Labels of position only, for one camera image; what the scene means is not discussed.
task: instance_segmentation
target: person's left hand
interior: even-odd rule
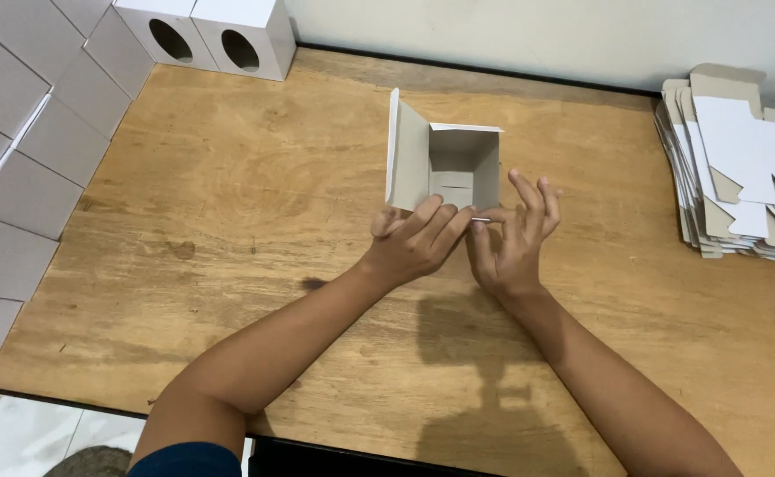
[[[443,203],[440,195],[429,196],[407,219],[395,210],[380,212],[371,225],[373,244],[359,264],[389,288],[437,271],[475,212]]]

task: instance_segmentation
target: oval cutout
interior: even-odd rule
[[[229,55],[229,59],[237,68],[248,73],[258,71],[261,62],[258,60],[258,52],[249,40],[234,30],[223,31],[222,40],[225,54]]]
[[[181,61],[181,63],[193,62],[193,52],[190,50],[190,45],[170,24],[153,18],[149,20],[149,31],[152,32],[152,37],[159,46],[171,57]]]

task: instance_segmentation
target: forearm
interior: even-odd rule
[[[548,292],[507,307],[630,475],[741,475],[700,423]]]
[[[173,384],[256,413],[389,290],[365,265],[353,266],[202,353]]]

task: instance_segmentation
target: wooden table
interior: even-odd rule
[[[159,64],[36,296],[0,388],[135,412],[225,335],[367,249],[388,95],[430,121],[499,125],[505,171],[549,175],[564,222],[542,276],[562,303],[775,475],[775,263],[678,238],[654,100],[299,49],[287,81]],[[506,475],[623,475],[466,251],[373,307],[258,432]]]

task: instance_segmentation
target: hand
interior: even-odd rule
[[[497,254],[491,250],[490,233],[482,222],[473,222],[469,241],[473,275],[485,291],[504,305],[544,291],[538,276],[541,244],[562,220],[558,208],[561,191],[554,189],[547,178],[538,179],[535,187],[517,169],[512,169],[508,179],[525,207],[519,205],[515,211],[490,209],[477,214],[503,222],[502,251]]]
[[[443,197],[429,196],[407,219],[400,219],[395,210],[379,213],[371,225],[373,244],[359,265],[390,289],[434,273],[452,253],[475,212],[472,206],[459,211],[443,203]]]

